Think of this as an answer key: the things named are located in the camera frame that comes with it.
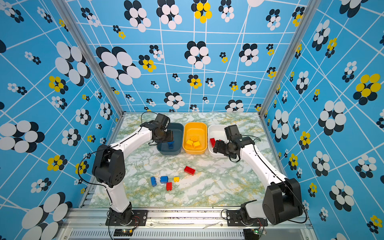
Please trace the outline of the dark teal plastic bin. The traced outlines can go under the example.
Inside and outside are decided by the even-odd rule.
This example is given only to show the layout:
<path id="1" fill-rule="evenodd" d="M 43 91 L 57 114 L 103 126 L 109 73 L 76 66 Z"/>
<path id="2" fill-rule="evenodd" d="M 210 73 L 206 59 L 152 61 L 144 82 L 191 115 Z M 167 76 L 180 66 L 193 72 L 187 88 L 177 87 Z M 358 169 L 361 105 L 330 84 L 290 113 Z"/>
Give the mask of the dark teal plastic bin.
<path id="1" fill-rule="evenodd" d="M 175 156 L 181 152 L 183 145 L 184 126 L 180 123 L 170 123 L 168 130 L 172 130 L 174 133 L 174 148 L 169 149 L 168 143 L 160 143 L 157 145 L 157 150 L 162 155 Z"/>

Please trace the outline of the white plastic bin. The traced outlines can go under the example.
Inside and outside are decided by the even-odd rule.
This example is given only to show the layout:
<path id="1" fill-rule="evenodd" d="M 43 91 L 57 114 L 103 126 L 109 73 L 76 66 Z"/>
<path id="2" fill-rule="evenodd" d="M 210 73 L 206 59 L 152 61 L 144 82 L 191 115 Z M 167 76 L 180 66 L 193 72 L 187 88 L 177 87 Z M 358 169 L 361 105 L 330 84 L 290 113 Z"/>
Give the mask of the white plastic bin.
<path id="1" fill-rule="evenodd" d="M 210 125 L 208 127 L 208 150 L 213 158 L 225 158 L 223 154 L 213 152 L 211 139 L 222 140 L 225 143 L 228 143 L 229 141 L 225 133 L 226 127 L 227 125 Z"/>

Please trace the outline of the yellow plastic bin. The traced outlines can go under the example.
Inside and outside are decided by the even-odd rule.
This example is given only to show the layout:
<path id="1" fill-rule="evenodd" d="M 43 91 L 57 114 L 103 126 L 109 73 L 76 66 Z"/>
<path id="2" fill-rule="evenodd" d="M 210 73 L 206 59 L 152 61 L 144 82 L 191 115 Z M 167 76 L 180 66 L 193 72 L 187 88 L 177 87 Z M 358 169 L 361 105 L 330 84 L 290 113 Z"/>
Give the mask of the yellow plastic bin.
<path id="1" fill-rule="evenodd" d="M 198 136 L 200 146 L 194 148 L 186 144 L 187 140 L 191 140 L 192 136 Z M 208 127 L 204 123 L 191 122 L 185 125 L 183 136 L 183 149 L 190 155 L 202 155 L 208 148 Z"/>

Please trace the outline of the blue lego brick square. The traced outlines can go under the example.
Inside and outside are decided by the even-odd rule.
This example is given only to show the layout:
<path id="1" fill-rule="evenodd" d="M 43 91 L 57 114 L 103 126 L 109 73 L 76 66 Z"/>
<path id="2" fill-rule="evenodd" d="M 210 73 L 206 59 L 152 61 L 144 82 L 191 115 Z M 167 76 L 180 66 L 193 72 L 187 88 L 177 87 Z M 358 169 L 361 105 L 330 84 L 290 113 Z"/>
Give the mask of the blue lego brick square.
<path id="1" fill-rule="evenodd" d="M 160 182 L 161 184 L 166 184 L 169 182 L 169 177 L 168 176 L 161 176 L 160 177 Z"/>

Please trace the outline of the blue lego brick narrow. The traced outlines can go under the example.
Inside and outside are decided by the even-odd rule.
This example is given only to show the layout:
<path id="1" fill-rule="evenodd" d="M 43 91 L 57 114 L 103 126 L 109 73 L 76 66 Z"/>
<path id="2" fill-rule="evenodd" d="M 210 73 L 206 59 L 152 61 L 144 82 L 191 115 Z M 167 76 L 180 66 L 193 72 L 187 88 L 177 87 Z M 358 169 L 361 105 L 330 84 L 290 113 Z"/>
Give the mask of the blue lego brick narrow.
<path id="1" fill-rule="evenodd" d="M 156 187 L 157 186 L 157 181 L 156 181 L 156 178 L 155 177 L 151 177 L 151 185 L 153 187 Z"/>

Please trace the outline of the small red lego brick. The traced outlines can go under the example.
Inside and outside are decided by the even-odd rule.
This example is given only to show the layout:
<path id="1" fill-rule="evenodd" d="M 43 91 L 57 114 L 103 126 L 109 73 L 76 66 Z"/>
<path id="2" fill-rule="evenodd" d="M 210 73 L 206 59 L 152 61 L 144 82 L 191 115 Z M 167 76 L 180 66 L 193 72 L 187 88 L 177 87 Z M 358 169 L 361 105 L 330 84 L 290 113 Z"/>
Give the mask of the small red lego brick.
<path id="1" fill-rule="evenodd" d="M 171 182 L 166 183 L 166 190 L 171 191 L 173 189 L 173 184 Z"/>

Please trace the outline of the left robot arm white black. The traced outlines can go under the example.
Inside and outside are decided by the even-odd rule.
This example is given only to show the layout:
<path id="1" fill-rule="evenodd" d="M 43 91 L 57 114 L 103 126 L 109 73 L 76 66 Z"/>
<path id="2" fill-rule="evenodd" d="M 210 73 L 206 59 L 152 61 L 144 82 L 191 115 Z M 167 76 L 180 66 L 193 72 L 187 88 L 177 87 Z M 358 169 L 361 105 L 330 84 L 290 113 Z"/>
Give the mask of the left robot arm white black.
<path id="1" fill-rule="evenodd" d="M 143 122 L 133 133 L 122 140 L 107 146 L 102 144 L 96 151 L 92 174 L 105 187 L 110 199 L 110 223 L 129 225 L 137 221 L 132 211 L 132 203 L 128 200 L 123 179 L 126 175 L 125 159 L 137 148 L 149 141 L 154 143 L 172 142 L 173 132 L 168 130 L 171 123 L 169 117 L 157 114 L 154 120 Z"/>

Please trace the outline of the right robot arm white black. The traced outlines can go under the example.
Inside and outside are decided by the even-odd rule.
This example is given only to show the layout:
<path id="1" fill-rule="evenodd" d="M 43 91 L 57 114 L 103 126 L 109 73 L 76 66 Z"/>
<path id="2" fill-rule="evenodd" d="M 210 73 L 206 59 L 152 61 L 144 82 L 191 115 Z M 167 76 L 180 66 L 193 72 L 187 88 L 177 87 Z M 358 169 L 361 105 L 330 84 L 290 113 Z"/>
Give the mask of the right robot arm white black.
<path id="1" fill-rule="evenodd" d="M 227 141 L 217 140 L 213 151 L 228 157 L 231 162 L 246 162 L 265 188 L 261 204 L 256 200 L 241 205 L 242 221 L 250 225 L 255 219 L 266 218 L 277 225 L 306 212 L 302 204 L 301 187 L 296 179 L 280 173 L 257 148 L 255 138 L 240 134 L 237 125 L 224 128 Z"/>

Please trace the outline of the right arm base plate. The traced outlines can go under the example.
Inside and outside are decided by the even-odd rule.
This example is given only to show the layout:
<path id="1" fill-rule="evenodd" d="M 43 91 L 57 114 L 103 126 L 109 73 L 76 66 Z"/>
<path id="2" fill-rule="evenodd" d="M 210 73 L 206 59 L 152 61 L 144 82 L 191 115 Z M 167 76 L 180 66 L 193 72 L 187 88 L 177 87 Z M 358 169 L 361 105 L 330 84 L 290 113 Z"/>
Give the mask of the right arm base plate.
<path id="1" fill-rule="evenodd" d="M 224 210 L 221 216 L 227 221 L 229 227 L 267 227 L 268 221 L 264 218 L 251 218 L 243 210 Z"/>

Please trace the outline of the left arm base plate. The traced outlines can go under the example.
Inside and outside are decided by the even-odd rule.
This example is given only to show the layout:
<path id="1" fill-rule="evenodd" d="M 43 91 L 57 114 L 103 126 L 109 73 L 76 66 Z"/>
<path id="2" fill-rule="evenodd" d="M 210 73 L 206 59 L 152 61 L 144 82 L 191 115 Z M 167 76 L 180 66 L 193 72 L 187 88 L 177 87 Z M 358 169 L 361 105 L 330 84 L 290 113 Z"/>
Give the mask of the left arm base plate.
<path id="1" fill-rule="evenodd" d="M 147 210 L 126 210 L 118 213 L 110 208 L 107 212 L 106 226 L 145 226 L 147 218 Z"/>

